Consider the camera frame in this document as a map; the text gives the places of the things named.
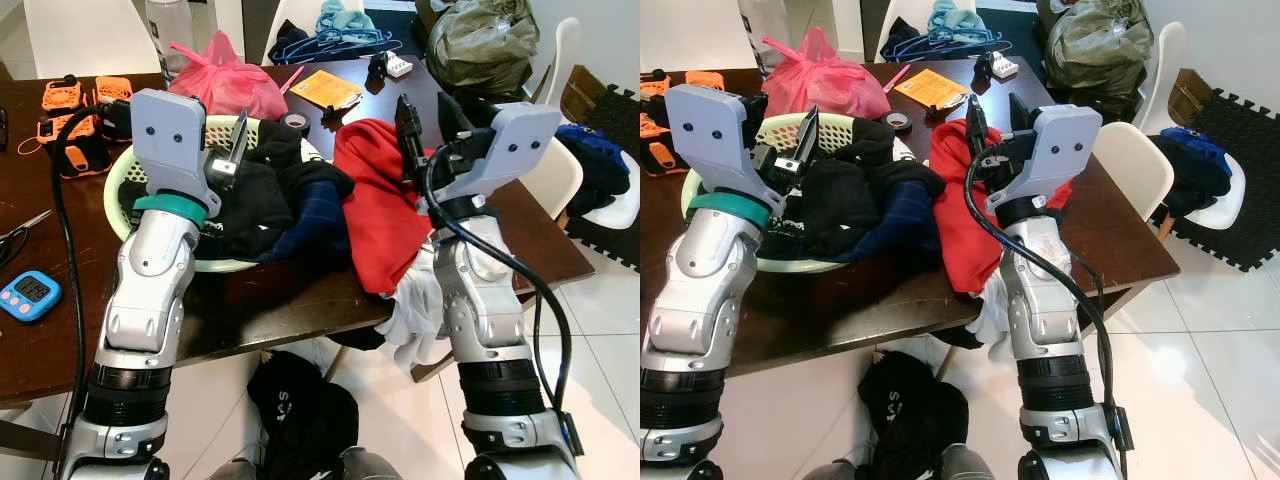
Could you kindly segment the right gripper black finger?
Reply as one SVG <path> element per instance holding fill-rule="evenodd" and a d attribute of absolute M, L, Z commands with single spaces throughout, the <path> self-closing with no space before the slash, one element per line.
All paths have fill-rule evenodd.
<path fill-rule="evenodd" d="M 991 146 L 988 133 L 989 125 L 979 96 L 969 93 L 966 97 L 965 138 L 974 163 L 978 163 L 982 159 L 982 154 Z"/>
<path fill-rule="evenodd" d="M 416 106 L 407 95 L 401 95 L 396 105 L 396 134 L 403 164 L 402 180 L 413 187 L 422 187 L 422 175 L 428 166 L 421 133 L 422 125 Z"/>
<path fill-rule="evenodd" d="M 447 92 L 436 93 L 436 124 L 443 142 L 452 142 L 475 128 L 461 104 Z"/>
<path fill-rule="evenodd" d="M 1041 114 L 1039 108 L 1029 108 L 1018 93 L 1009 96 L 1010 134 L 1014 138 L 1030 138 L 1036 134 L 1034 122 Z"/>

